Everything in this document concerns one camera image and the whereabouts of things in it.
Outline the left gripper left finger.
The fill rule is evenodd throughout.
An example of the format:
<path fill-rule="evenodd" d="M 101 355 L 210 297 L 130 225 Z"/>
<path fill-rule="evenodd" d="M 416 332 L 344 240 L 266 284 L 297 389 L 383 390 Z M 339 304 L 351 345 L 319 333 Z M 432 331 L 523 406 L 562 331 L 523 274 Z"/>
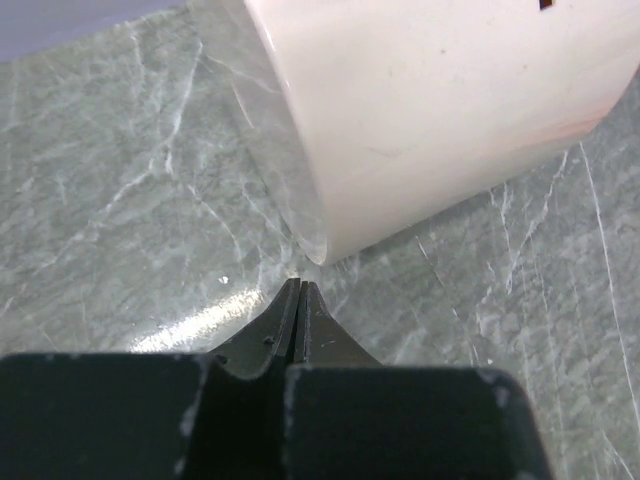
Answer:
<path fill-rule="evenodd" d="M 2 477 L 276 477 L 299 298 L 299 281 L 286 281 L 207 353 L 4 357 Z"/>

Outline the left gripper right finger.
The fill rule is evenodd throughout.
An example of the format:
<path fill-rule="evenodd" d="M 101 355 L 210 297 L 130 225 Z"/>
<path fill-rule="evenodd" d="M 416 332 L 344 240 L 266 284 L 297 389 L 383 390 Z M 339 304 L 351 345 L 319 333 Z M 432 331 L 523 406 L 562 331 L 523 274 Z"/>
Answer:
<path fill-rule="evenodd" d="M 289 479 L 550 479 L 522 386 L 491 367 L 385 366 L 301 291 L 284 389 Z"/>

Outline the cream round drawer cabinet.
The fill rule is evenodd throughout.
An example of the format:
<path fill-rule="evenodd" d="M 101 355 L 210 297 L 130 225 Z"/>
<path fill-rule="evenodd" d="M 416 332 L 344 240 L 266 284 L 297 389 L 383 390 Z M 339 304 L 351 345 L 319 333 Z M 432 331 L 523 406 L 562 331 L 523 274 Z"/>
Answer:
<path fill-rule="evenodd" d="M 328 265 L 591 131 L 639 65 L 635 1 L 192 1 L 242 138 Z"/>

